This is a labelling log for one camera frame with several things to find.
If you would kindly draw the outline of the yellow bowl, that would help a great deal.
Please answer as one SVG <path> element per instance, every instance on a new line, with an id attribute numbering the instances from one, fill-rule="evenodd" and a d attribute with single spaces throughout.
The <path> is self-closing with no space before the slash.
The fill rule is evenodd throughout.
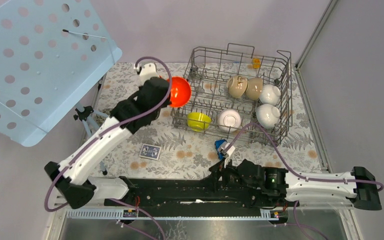
<path id="1" fill-rule="evenodd" d="M 201 132 L 210 126 L 212 119 L 201 112 L 191 112 L 187 115 L 187 126 L 193 131 Z"/>

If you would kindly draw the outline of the beige bowl with leaf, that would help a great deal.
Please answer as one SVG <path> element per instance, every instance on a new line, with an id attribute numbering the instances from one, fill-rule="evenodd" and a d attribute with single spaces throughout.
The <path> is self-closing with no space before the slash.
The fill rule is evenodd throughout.
<path id="1" fill-rule="evenodd" d="M 228 94 L 236 99 L 240 99 L 248 86 L 248 79 L 242 75 L 234 75 L 227 81 Z"/>

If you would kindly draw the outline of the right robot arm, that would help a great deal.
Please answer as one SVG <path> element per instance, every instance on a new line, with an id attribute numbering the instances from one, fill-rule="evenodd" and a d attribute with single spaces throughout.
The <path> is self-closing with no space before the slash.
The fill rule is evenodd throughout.
<path id="1" fill-rule="evenodd" d="M 351 203 L 366 211 L 382 209 L 376 178 L 362 166 L 342 173 L 293 174 L 286 168 L 263 167 L 245 159 L 238 166 L 219 161 L 209 172 L 214 192 L 236 191 L 247 207 L 316 201 Z"/>

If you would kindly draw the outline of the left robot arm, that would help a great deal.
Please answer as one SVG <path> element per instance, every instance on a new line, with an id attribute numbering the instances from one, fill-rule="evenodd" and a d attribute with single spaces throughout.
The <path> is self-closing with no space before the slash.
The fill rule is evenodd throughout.
<path id="1" fill-rule="evenodd" d="M 156 120 L 162 108 L 171 104 L 173 80 L 158 76 L 146 80 L 127 99 L 117 103 L 98 130 L 71 156 L 44 167 L 72 209 L 79 209 L 91 200 L 116 199 L 128 206 L 135 200 L 135 192 L 119 177 L 92 177 L 99 163 L 119 144 L 140 128 Z"/>

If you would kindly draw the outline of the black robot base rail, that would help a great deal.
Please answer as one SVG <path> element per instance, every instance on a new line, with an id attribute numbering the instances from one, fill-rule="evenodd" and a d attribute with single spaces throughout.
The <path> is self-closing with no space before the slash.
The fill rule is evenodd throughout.
<path id="1" fill-rule="evenodd" d="M 239 177 L 215 180 L 126 178 L 128 192 L 119 202 L 104 200 L 106 207 L 132 205 L 153 217 L 257 217 L 260 210 L 290 207 L 284 194 L 265 192 L 263 185 Z"/>

